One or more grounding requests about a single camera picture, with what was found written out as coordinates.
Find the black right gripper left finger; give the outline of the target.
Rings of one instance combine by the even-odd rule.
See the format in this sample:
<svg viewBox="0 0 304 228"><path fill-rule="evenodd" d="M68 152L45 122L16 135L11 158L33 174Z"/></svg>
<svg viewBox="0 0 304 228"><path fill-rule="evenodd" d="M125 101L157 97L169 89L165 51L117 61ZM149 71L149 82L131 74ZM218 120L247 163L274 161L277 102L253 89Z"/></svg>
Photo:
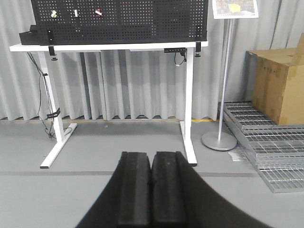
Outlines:
<svg viewBox="0 0 304 228"><path fill-rule="evenodd" d="M78 228L151 227L151 169L143 152L122 152L118 165Z"/></svg>

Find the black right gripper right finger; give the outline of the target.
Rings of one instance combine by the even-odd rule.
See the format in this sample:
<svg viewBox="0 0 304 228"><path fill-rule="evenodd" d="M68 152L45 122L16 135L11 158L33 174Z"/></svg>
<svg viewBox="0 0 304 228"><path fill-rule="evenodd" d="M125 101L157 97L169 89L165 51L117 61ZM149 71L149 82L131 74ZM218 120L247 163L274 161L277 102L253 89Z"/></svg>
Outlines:
<svg viewBox="0 0 304 228"><path fill-rule="evenodd" d="M181 152L157 152L152 164L154 228L267 228L207 184Z"/></svg>

